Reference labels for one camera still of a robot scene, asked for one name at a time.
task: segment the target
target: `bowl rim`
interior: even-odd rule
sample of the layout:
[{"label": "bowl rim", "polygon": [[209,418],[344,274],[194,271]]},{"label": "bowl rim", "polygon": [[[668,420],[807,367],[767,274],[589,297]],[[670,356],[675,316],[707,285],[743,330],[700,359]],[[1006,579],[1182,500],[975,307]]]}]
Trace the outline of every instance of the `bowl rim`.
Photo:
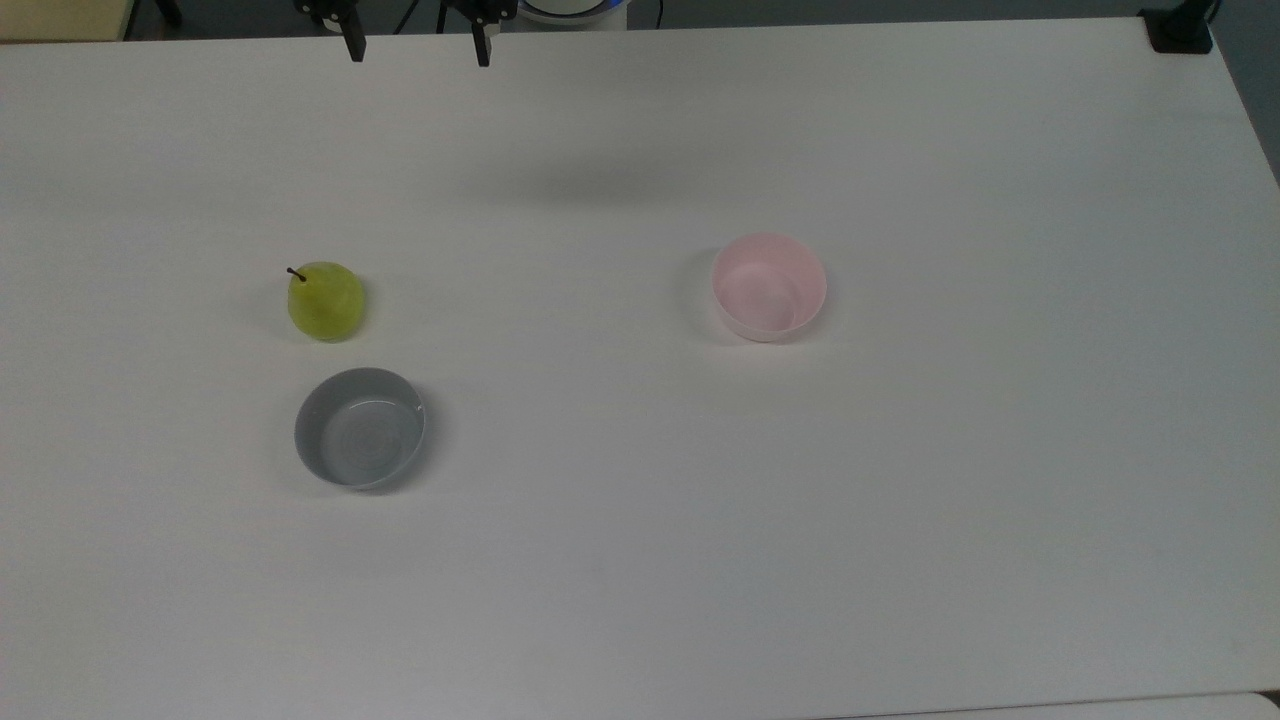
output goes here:
[{"label": "bowl rim", "polygon": [[[343,377],[351,375],[351,374],[364,374],[364,373],[378,373],[378,374],[381,374],[384,377],[389,377],[394,382],[403,383],[403,386],[406,388],[408,388],[408,391],[412,393],[413,398],[417,401],[417,405],[415,407],[412,407],[412,410],[415,411],[415,415],[419,419],[419,424],[421,427],[421,430],[417,433],[417,439],[413,443],[413,448],[410,451],[410,454],[404,457],[404,460],[402,462],[399,462],[389,473],[384,474],[383,477],[380,477],[380,478],[378,478],[375,480],[370,480],[367,483],[353,486],[353,484],[348,484],[348,483],[340,483],[340,482],[338,482],[338,480],[335,480],[335,479],[333,479],[330,477],[325,477],[325,474],[323,474],[320,470],[317,470],[316,466],[314,466],[314,464],[307,460],[307,454],[303,452],[302,446],[301,446],[301,437],[303,434],[302,433],[302,423],[303,423],[305,413],[307,410],[307,406],[311,404],[312,398],[315,398],[316,395],[320,393],[320,391],[324,389],[326,386],[333,386],[333,384],[338,384],[339,382],[342,382]],[[294,416],[294,420],[293,420],[293,448],[294,448],[294,452],[298,455],[298,460],[302,461],[302,465],[312,475],[320,478],[321,480],[324,480],[324,482],[329,483],[329,484],[333,484],[333,486],[337,486],[337,487],[340,487],[340,488],[353,489],[353,491],[366,491],[366,489],[375,489],[375,488],[387,486],[388,483],[392,483],[392,482],[399,479],[403,475],[403,473],[407,471],[415,464],[415,461],[417,460],[419,454],[422,451],[422,446],[426,442],[426,432],[428,432],[428,428],[426,428],[426,402],[422,400],[422,393],[419,392],[419,389],[416,387],[413,387],[413,383],[408,382],[408,379],[406,379],[403,375],[401,375],[399,373],[396,373],[393,370],[388,370],[385,368],[375,368],[375,366],[371,366],[371,365],[365,365],[365,366],[360,366],[360,368],[348,368],[348,369],[342,370],[339,373],[334,373],[333,375],[329,375],[324,380],[316,383],[316,386],[314,388],[311,388],[311,392],[307,393],[306,400],[303,400],[302,405],[298,406],[298,413],[297,413],[297,415]]]},{"label": "bowl rim", "polygon": [[[716,283],[716,279],[719,275],[719,270],[723,266],[726,254],[736,245],[741,245],[749,240],[758,240],[758,238],[782,241],[787,245],[794,246],[800,251],[805,261],[813,263],[813,265],[818,268],[819,277],[822,278],[822,284],[818,293],[818,304],[814,306],[813,313],[810,313],[809,316],[805,318],[803,322],[783,328],[781,331],[769,331],[764,328],[758,328],[735,316],[733,313],[728,310],[728,307],[724,307],[724,302],[721,300],[719,288],[717,287]],[[776,342],[778,340],[785,340],[790,336],[799,333],[809,323],[812,323],[814,318],[818,316],[818,314],[822,311],[823,305],[827,304],[827,266],[823,265],[822,259],[818,258],[818,254],[814,252],[812,247],[788,234],[783,234],[780,232],[748,233],[741,237],[733,238],[733,241],[731,241],[728,245],[721,247],[719,251],[716,254],[716,260],[712,261],[710,284],[712,284],[712,296],[716,299],[716,309],[719,310],[721,319],[724,322],[724,324],[727,324],[728,328],[733,331],[736,334],[755,342]]]}]

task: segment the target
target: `green pear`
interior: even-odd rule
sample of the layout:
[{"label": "green pear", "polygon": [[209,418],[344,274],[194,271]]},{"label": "green pear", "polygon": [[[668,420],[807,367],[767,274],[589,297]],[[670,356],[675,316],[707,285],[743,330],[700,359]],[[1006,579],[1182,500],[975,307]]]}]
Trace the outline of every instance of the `green pear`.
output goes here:
[{"label": "green pear", "polygon": [[289,318],[300,331],[325,341],[342,340],[365,316],[365,287],[337,263],[289,268]]}]

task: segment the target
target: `floor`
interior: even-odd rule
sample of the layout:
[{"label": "floor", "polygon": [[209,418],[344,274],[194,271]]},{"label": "floor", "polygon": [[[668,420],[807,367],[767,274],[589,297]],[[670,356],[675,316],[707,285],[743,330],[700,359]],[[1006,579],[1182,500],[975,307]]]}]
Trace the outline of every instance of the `floor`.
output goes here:
[{"label": "floor", "polygon": [[[365,0],[360,17],[370,36],[390,33],[411,0]],[[1133,17],[1176,0],[664,0],[663,28],[780,24],[886,23],[1012,18]],[[127,40],[289,37],[330,35],[298,14],[289,0],[178,0],[180,28],[166,27],[154,0],[137,0]],[[659,0],[632,0],[631,29],[649,29]],[[436,3],[422,1],[406,33],[434,32]],[[468,32],[449,14],[445,32]],[[1280,1],[1224,0],[1213,35],[1244,99],[1271,170],[1280,179]]]}]

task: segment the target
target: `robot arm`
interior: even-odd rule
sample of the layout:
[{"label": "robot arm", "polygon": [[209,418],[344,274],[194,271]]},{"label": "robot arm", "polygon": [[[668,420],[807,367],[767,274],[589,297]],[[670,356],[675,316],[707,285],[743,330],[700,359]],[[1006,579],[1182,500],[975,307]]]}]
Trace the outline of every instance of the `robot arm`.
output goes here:
[{"label": "robot arm", "polygon": [[[342,27],[342,37],[347,41],[351,59],[360,63],[365,59],[365,29],[356,12],[357,0],[293,0],[293,6],[315,20],[329,20]],[[476,44],[476,60],[480,67],[489,67],[492,45],[489,38],[502,28],[502,20],[516,17],[518,0],[440,0],[440,19],[436,32],[442,31],[444,14],[454,8],[471,22],[471,37]]]}]

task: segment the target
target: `cable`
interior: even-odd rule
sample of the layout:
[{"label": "cable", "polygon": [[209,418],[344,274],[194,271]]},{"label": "cable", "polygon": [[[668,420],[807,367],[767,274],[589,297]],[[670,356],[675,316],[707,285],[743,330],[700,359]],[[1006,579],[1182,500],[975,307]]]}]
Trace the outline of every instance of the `cable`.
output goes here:
[{"label": "cable", "polygon": [[396,32],[392,35],[399,35],[399,31],[404,29],[404,23],[408,22],[408,17],[413,14],[415,8],[417,8],[417,0],[408,4],[408,10],[404,10],[404,17],[401,18],[401,24],[396,26]]}]

